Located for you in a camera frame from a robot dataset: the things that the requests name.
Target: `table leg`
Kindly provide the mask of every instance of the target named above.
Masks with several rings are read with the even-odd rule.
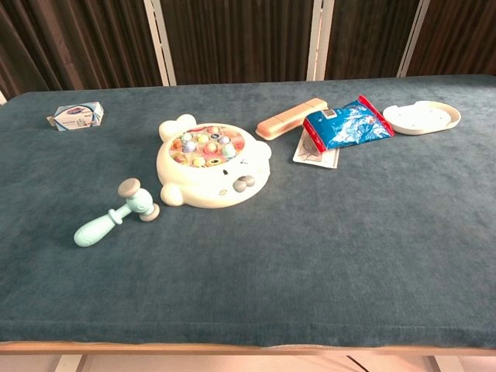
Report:
[[[80,372],[85,361],[86,356],[82,354],[63,355],[54,372]]]
[[[435,355],[434,359],[439,372],[465,372],[458,356]]]

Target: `mint green toy hammer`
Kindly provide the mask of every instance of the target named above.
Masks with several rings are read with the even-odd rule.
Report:
[[[121,225],[122,219],[129,213],[139,213],[139,218],[144,222],[153,221],[160,213],[160,208],[153,203],[152,195],[140,188],[141,183],[136,178],[123,181],[117,193],[126,198],[126,203],[119,209],[110,209],[107,215],[98,217],[83,225],[74,234],[74,241],[79,246],[92,246],[102,239],[115,225]]]

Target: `white pole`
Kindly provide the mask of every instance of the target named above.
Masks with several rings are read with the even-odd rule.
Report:
[[[324,80],[326,75],[327,51],[331,38],[332,12],[334,11],[334,0],[323,0],[322,7],[322,24],[320,28],[319,50],[317,57],[317,71],[315,72],[316,80]]]
[[[162,46],[160,45],[160,37],[157,29],[157,22],[153,11],[153,5],[150,0],[143,0],[146,10],[146,17],[148,18],[148,25],[152,34],[153,48],[155,49],[155,56],[157,57],[158,69],[164,87],[169,86],[169,78],[167,77],[167,68],[165,67],[164,55],[162,54]]]
[[[4,105],[7,103],[7,100],[5,99],[5,96],[3,95],[2,91],[0,91],[0,106]]]
[[[313,0],[312,27],[310,31],[310,45],[308,46],[307,81],[315,80],[321,11],[322,0]]]
[[[430,0],[420,0],[418,2],[417,12],[415,18],[413,19],[412,28],[410,29],[410,35],[405,45],[405,51],[403,52],[403,57],[401,59],[400,66],[398,68],[397,78],[404,78],[408,73],[408,68],[410,67],[410,61],[412,60],[413,51],[417,45],[417,39],[420,34],[422,25],[424,24],[425,14],[427,13],[427,8],[429,7]]]
[[[165,65],[167,67],[167,76],[169,77],[170,85],[177,85],[176,74],[174,73],[174,65],[172,64],[171,49],[169,47],[169,39],[167,37],[167,29],[165,28],[164,14],[162,13],[162,5],[160,0],[152,0],[153,8],[155,9],[155,18],[157,20],[158,33],[162,43],[162,51],[164,52]]]

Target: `white round tray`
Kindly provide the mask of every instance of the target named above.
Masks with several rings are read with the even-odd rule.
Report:
[[[417,101],[408,106],[390,106],[384,117],[398,133],[418,136],[452,129],[461,119],[460,112],[446,103]]]

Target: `dark curtain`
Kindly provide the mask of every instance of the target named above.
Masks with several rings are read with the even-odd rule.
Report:
[[[419,0],[336,0],[325,79],[394,77]]]
[[[0,89],[161,85],[143,1],[9,0],[0,4]]]
[[[311,0],[161,0],[178,84],[305,80]]]
[[[496,74],[496,1],[431,0],[408,75]]]

